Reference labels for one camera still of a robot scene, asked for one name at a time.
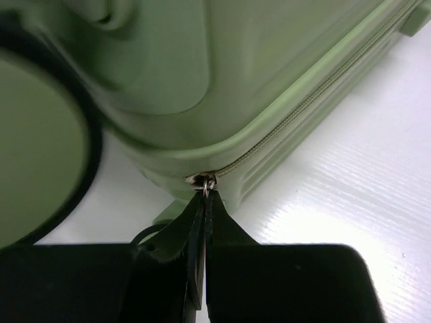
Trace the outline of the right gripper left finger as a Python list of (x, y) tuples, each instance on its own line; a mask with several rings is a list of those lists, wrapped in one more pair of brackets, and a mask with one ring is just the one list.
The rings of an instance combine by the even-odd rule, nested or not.
[(143, 252), (137, 284), (147, 297), (148, 322), (195, 322), (202, 307), (205, 197), (201, 191), (182, 212), (134, 237)]

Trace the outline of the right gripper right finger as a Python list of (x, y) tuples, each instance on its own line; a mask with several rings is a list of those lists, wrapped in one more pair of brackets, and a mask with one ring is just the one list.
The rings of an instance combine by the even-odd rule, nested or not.
[(210, 322), (215, 322), (212, 291), (213, 251), (220, 246), (257, 246), (255, 241), (230, 216), (218, 190), (210, 190), (205, 197), (205, 282), (206, 304)]

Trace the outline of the green hard-shell suitcase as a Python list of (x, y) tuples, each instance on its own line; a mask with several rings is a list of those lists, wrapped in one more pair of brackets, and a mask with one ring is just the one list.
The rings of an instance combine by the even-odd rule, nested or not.
[(174, 202), (209, 175), (229, 210), (309, 134), (428, 1), (2, 1), (1, 247), (89, 190), (102, 131)]

